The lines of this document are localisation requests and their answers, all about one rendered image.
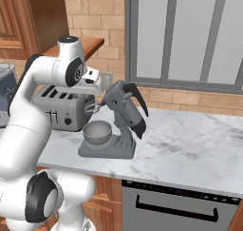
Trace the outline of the grey stand mixer base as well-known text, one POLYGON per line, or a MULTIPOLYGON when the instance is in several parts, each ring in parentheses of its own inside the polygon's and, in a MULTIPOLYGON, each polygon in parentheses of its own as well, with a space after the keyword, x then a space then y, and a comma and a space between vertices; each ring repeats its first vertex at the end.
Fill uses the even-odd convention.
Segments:
POLYGON ((78 154, 86 158, 103 159, 132 159, 134 157, 136 142, 122 116, 114 112, 114 125, 120 130, 120 135, 112 133, 105 144, 89 144, 85 138, 79 148, 78 154))

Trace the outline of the wooden shelf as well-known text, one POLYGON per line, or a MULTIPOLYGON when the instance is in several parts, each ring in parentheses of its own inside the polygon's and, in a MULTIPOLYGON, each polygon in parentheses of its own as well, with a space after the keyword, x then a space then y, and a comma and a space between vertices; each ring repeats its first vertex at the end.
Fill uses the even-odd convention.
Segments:
MULTIPOLYGON (((81 42, 84 48, 85 60, 88 60, 103 44, 103 38, 82 37, 81 42)), ((45 56, 57 56, 58 47, 55 46, 44 53, 45 56)))

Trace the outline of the grey framed window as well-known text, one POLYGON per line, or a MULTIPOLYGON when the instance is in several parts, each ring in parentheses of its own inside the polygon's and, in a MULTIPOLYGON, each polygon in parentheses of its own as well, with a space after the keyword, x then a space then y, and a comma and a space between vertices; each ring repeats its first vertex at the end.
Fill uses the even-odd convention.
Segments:
POLYGON ((243 0, 125 0, 125 79, 243 94, 243 0))

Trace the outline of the silver four-slot toaster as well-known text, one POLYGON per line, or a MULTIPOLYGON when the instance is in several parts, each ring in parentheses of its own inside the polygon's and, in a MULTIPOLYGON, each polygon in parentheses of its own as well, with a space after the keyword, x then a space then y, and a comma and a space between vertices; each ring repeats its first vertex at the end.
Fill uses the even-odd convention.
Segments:
POLYGON ((84 106, 94 100, 94 95, 61 92, 56 86, 45 86, 32 102, 45 112, 53 129, 76 132, 90 120, 91 115, 84 112, 84 106))

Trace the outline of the grey dishwasher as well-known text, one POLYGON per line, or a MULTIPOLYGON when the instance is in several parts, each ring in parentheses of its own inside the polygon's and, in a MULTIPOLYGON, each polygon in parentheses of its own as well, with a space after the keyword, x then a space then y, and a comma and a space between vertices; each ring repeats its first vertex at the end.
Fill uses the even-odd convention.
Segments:
POLYGON ((240 199, 121 181, 123 231, 228 231, 240 199))

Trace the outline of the wooden wall cupboard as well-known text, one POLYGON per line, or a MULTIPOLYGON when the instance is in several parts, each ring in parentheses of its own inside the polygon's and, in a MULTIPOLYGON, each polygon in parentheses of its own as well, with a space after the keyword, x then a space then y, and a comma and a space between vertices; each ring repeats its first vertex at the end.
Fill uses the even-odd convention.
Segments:
POLYGON ((68 35, 65 0, 0 0, 0 59, 25 60, 68 35))

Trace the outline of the grey mixer bowl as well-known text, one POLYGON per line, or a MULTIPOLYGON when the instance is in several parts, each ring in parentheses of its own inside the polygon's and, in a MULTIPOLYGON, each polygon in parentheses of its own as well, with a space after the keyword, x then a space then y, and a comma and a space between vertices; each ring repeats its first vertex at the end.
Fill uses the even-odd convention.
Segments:
POLYGON ((91 121, 84 126, 83 135, 89 144, 105 144, 112 135, 112 127, 106 121, 91 121))

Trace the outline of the blue grey coffee machine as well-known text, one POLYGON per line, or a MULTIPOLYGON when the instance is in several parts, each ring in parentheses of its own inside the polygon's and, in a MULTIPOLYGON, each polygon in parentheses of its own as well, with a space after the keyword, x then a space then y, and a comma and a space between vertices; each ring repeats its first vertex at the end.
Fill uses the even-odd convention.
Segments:
POLYGON ((9 122, 8 108, 16 86, 15 66, 0 63, 0 128, 5 127, 9 122))

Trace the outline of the wooden base cupboard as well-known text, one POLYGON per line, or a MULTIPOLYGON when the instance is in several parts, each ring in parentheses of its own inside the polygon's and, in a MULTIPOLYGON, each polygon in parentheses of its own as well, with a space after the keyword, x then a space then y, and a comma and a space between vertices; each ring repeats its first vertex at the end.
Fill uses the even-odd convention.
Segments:
POLYGON ((95 194, 84 203, 86 216, 97 231, 122 231, 122 181, 92 175, 95 194))
POLYGON ((234 217, 228 227, 228 231, 243 231, 243 199, 237 207, 234 217))

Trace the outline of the clear glass cup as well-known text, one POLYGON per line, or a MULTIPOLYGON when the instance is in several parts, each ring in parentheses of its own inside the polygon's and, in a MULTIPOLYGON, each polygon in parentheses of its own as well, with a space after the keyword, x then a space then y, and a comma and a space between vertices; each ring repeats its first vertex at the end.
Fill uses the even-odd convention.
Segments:
POLYGON ((103 90, 109 89, 114 84, 114 76, 112 72, 104 71, 101 74, 103 90))

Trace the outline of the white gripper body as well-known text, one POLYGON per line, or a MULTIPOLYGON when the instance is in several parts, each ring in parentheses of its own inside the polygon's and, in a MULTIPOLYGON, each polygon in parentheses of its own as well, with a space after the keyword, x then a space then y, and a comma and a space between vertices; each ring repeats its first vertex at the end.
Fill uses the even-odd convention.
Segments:
POLYGON ((83 77, 77 84, 77 89, 81 94, 101 95, 103 93, 102 79, 100 76, 96 79, 83 77))

